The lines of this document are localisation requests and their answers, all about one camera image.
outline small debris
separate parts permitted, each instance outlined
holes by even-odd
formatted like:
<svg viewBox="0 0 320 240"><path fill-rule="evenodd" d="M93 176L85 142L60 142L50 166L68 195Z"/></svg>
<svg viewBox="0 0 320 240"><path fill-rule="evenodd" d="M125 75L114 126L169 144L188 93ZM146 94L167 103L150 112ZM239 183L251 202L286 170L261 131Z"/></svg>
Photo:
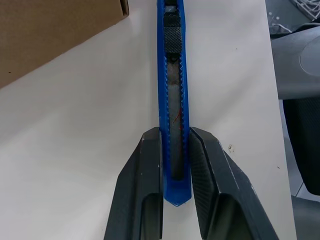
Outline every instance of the small debris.
<svg viewBox="0 0 320 240"><path fill-rule="evenodd" d="M232 144L229 145L228 147L229 153L234 153L235 152L235 148Z"/></svg>

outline black chair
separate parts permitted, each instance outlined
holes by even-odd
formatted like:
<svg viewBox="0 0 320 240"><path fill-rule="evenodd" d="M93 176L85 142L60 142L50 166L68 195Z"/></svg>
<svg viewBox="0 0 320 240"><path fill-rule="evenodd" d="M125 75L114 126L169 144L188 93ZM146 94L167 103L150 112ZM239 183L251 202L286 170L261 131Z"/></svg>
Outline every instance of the black chair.
<svg viewBox="0 0 320 240"><path fill-rule="evenodd" d="M320 26L271 36L278 97L307 190L320 195Z"/></svg>

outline cardboard box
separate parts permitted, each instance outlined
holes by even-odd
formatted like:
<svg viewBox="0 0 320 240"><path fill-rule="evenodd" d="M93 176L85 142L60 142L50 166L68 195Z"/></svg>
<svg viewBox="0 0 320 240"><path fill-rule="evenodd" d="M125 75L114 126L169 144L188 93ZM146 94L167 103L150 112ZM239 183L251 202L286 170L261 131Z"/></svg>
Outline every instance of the cardboard box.
<svg viewBox="0 0 320 240"><path fill-rule="evenodd" d="M127 0L0 0L0 88L128 15Z"/></svg>

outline white table surface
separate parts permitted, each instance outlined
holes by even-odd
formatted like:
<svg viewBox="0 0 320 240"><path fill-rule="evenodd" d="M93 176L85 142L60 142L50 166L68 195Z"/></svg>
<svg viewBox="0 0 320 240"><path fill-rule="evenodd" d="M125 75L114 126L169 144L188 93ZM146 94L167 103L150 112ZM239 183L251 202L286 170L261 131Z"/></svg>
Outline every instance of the white table surface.
<svg viewBox="0 0 320 240"><path fill-rule="evenodd" d="M0 90L0 239L102 240L117 176L158 126L155 0ZM190 125L249 176L296 239L264 0L185 0ZM194 200L164 203L164 240L200 240Z"/></svg>

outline red marking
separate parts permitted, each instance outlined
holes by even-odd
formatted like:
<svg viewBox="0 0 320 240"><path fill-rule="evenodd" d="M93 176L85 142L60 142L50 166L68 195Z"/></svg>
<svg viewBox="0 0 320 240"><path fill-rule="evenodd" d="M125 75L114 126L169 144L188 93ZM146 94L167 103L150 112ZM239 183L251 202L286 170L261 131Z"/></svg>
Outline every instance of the red marking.
<svg viewBox="0 0 320 240"><path fill-rule="evenodd" d="M181 116L181 111L182 111L182 109L181 109L181 107L180 107L180 110L179 110L178 116L176 116L176 118L173 120L172 125L175 123L175 121L178 119L178 117L180 117L180 116Z"/></svg>

